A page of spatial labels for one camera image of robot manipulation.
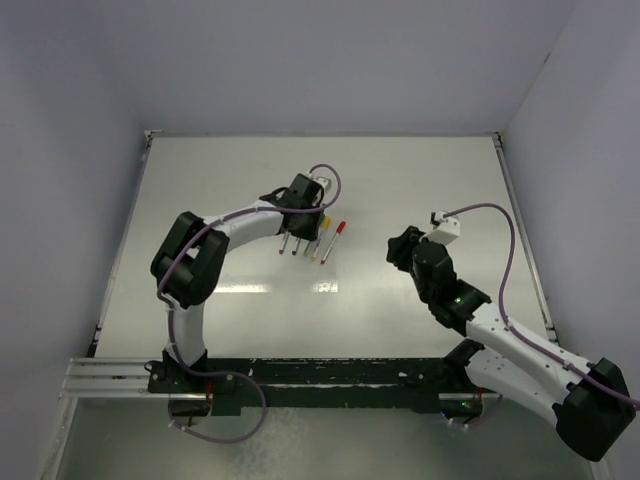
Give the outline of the yellow-end marker pen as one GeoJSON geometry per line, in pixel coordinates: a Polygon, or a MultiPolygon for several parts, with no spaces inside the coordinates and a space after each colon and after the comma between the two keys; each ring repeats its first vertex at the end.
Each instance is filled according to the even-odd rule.
{"type": "Polygon", "coordinates": [[[322,224],[320,226],[318,237],[316,239],[316,242],[315,242],[315,245],[314,245],[314,249],[313,249],[313,252],[312,252],[312,255],[311,255],[311,260],[312,261],[315,261],[318,258],[322,240],[323,240],[323,238],[325,236],[325,233],[327,232],[327,230],[324,231],[322,229],[322,224]]]}

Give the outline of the blue-end marker pen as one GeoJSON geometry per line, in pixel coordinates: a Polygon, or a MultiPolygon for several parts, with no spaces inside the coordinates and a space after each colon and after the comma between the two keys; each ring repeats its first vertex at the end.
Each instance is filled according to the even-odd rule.
{"type": "Polygon", "coordinates": [[[296,256],[298,254],[298,251],[299,251],[299,248],[300,248],[300,244],[301,244],[301,238],[296,238],[296,240],[294,242],[294,245],[293,245],[293,248],[292,248],[292,251],[291,251],[291,254],[293,256],[296,256]]]}

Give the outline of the magenta-end marker pen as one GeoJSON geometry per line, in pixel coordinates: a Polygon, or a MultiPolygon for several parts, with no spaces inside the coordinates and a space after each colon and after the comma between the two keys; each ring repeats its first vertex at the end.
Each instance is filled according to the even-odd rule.
{"type": "Polygon", "coordinates": [[[283,235],[283,238],[282,238],[282,242],[281,242],[281,245],[280,245],[280,248],[279,248],[279,254],[280,255],[283,255],[285,253],[285,250],[286,250],[286,247],[287,247],[287,244],[288,244],[288,240],[289,240],[289,235],[287,233],[287,234],[283,235]]]}

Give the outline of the red-end marker pen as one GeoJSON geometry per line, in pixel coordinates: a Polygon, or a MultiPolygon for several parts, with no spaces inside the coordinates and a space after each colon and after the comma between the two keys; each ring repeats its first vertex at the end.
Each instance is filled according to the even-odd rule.
{"type": "Polygon", "coordinates": [[[320,264],[321,264],[321,265],[326,264],[326,262],[327,262],[327,260],[328,260],[328,258],[329,258],[329,256],[330,256],[331,252],[333,251],[333,249],[334,249],[334,247],[335,247],[335,244],[337,243],[337,241],[338,241],[338,239],[339,239],[340,235],[338,235],[338,234],[336,233],[336,231],[335,231],[335,233],[334,233],[333,237],[331,238],[331,241],[329,242],[329,244],[328,244],[328,246],[327,246],[327,248],[326,248],[326,251],[325,251],[324,255],[323,255],[323,256],[322,256],[322,258],[321,258],[321,261],[320,261],[320,264]]]}

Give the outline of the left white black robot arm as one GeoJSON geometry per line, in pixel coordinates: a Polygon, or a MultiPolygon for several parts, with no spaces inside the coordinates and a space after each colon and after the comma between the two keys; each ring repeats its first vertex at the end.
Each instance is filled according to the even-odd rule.
{"type": "Polygon", "coordinates": [[[324,220],[331,180],[299,173],[290,186],[265,194],[251,205],[214,217],[180,214],[151,263],[157,295],[168,308],[170,333],[165,356],[176,362],[171,381],[184,392],[202,387],[207,357],[204,303],[214,292],[225,257],[253,241],[283,235],[313,242],[324,220]]]}

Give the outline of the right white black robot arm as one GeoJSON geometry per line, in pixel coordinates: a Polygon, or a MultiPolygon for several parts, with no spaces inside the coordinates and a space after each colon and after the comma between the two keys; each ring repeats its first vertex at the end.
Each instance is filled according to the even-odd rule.
{"type": "Polygon", "coordinates": [[[386,260],[409,274],[435,320],[475,347],[445,366],[456,391],[492,390],[549,422],[560,439],[601,461],[636,417],[621,369],[573,354],[525,328],[460,279],[447,248],[414,226],[387,242],[386,260]]]}

